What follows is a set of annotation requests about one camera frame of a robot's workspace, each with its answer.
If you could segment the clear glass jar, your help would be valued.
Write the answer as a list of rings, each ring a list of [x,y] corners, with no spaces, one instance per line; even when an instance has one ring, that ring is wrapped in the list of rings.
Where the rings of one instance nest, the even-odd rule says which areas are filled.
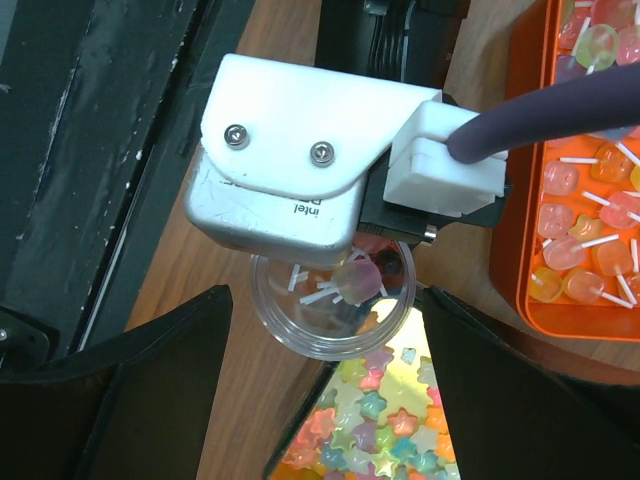
[[[254,256],[251,287],[257,315],[277,341],[334,361],[391,340],[413,308],[417,282],[411,247],[385,241],[354,246],[330,270]]]

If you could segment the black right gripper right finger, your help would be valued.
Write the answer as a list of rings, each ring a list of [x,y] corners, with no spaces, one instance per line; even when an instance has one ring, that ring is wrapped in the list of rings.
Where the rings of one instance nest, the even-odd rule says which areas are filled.
[[[422,315],[464,479],[636,479],[639,374],[427,287]]]

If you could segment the orange box of lollipops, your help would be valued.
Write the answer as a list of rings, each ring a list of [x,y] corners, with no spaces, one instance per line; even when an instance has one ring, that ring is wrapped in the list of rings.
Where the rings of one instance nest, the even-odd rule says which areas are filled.
[[[517,21],[507,93],[639,61],[635,1],[538,1]],[[492,237],[495,289],[557,337],[639,338],[639,130],[552,140],[510,153],[513,189]]]

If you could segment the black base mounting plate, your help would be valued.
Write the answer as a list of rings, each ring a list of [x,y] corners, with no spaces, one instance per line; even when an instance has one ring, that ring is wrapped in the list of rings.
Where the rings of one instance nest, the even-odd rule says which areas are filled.
[[[119,334],[250,1],[1,5],[1,369]]]

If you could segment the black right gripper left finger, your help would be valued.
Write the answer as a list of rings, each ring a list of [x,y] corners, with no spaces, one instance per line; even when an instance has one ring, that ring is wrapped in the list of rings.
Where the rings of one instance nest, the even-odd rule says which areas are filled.
[[[1,375],[5,479],[193,479],[226,349],[214,286],[110,340]]]

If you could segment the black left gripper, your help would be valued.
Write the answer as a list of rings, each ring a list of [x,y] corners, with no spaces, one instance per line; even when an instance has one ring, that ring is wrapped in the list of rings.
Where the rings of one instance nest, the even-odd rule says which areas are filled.
[[[315,64],[441,90],[469,8],[467,1],[325,1]],[[506,158],[464,164],[445,145],[473,116],[444,93],[409,113],[367,172],[359,231],[416,244],[454,222],[499,223],[511,190]]]

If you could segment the black tin of star candies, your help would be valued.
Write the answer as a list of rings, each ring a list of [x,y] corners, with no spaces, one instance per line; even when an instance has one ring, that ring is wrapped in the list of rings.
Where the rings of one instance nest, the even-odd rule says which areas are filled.
[[[265,479],[458,479],[420,306],[386,346],[322,372]]]

